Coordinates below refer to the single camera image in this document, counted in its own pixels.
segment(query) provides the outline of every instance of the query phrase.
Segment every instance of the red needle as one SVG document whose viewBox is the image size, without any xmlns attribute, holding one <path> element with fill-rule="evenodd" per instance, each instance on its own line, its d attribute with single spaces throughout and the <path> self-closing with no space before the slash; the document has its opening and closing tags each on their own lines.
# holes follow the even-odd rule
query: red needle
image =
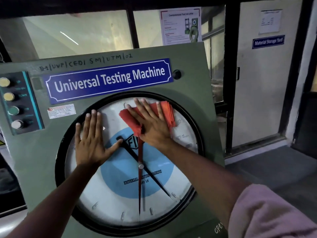
<svg viewBox="0 0 317 238">
<path fill-rule="evenodd" d="M 141 184 L 142 184 L 142 169 L 143 169 L 143 140 L 138 138 L 138 162 L 139 162 L 139 215 L 141 214 Z"/>
</svg>

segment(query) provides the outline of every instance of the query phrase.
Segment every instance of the machine control panel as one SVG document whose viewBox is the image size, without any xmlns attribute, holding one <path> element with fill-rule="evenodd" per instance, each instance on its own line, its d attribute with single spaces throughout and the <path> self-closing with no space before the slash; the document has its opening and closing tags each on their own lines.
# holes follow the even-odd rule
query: machine control panel
<svg viewBox="0 0 317 238">
<path fill-rule="evenodd" d="M 27 72 L 0 74 L 0 95 L 13 135 L 44 128 Z"/>
</svg>

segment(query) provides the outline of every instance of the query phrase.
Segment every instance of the red cloth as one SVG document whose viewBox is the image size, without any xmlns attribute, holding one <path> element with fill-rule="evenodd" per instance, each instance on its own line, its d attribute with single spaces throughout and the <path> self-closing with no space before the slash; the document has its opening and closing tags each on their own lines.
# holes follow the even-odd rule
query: red cloth
<svg viewBox="0 0 317 238">
<path fill-rule="evenodd" d="M 156 114 L 156 116 L 159 116 L 158 108 L 156 106 L 156 103 L 150 104 L 150 107 L 152 108 L 153 112 Z M 170 105 L 168 101 L 162 101 L 161 102 L 162 111 L 167 123 L 168 128 L 171 130 L 171 128 L 176 126 L 174 114 L 173 114 L 173 108 Z M 140 113 L 137 107 L 133 108 L 142 118 L 143 115 Z M 125 123 L 133 130 L 134 136 L 139 137 L 142 133 L 142 125 L 139 124 L 139 122 L 130 114 L 129 110 L 124 109 L 121 110 L 119 113 L 119 116 L 125 121 Z"/>
</svg>

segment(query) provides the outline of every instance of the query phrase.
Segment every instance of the dial gauge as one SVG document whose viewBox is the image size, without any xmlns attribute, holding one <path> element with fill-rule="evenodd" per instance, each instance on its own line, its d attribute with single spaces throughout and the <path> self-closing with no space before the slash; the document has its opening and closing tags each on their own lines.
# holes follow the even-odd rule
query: dial gauge
<svg viewBox="0 0 317 238">
<path fill-rule="evenodd" d="M 127 92 L 107 97 L 87 109 L 103 114 L 103 140 L 110 147 L 118 136 L 124 139 L 119 148 L 93 175 L 73 216 L 86 227 L 110 236 L 136 236 L 151 232 L 170 222 L 188 205 L 195 194 L 186 176 L 156 148 L 143 144 L 141 176 L 141 209 L 139 213 L 138 138 L 120 118 L 127 104 L 135 107 L 134 97 L 148 103 L 167 100 L 173 107 L 177 127 L 172 138 L 192 151 L 204 155 L 197 125 L 180 105 L 168 98 L 149 92 Z M 76 168 L 74 131 L 82 123 L 82 113 L 67 130 L 56 159 L 55 178 L 60 185 Z"/>
</svg>

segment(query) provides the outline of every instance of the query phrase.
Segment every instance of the gauge needle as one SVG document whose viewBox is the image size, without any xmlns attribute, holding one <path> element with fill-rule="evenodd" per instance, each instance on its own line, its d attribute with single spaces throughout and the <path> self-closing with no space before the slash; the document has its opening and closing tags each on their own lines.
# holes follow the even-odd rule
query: gauge needle
<svg viewBox="0 0 317 238">
<path fill-rule="evenodd" d="M 139 147 L 139 154 L 138 154 L 138 161 L 139 161 L 139 215 L 141 214 L 141 182 L 142 182 L 142 169 L 144 168 L 143 164 L 143 140 L 138 138 L 138 147 Z"/>
<path fill-rule="evenodd" d="M 120 135 L 116 138 L 116 140 L 124 140 L 124 138 Z M 122 142 L 121 143 L 121 147 L 124 148 L 126 151 L 128 151 L 128 153 L 133 157 L 133 159 L 135 159 L 135 161 L 139 162 L 139 157 L 137 156 L 137 154 L 132 150 L 132 148 L 130 148 L 130 146 L 126 143 L 126 142 Z M 143 164 L 143 169 L 145 170 L 145 172 L 147 172 L 149 174 L 149 176 L 155 181 L 155 183 L 157 183 L 157 185 L 172 199 L 172 197 L 169 195 L 169 193 L 167 192 L 167 190 L 164 188 L 164 186 L 155 178 L 155 176 L 149 171 L 149 169 L 147 168 L 147 166 Z"/>
</svg>

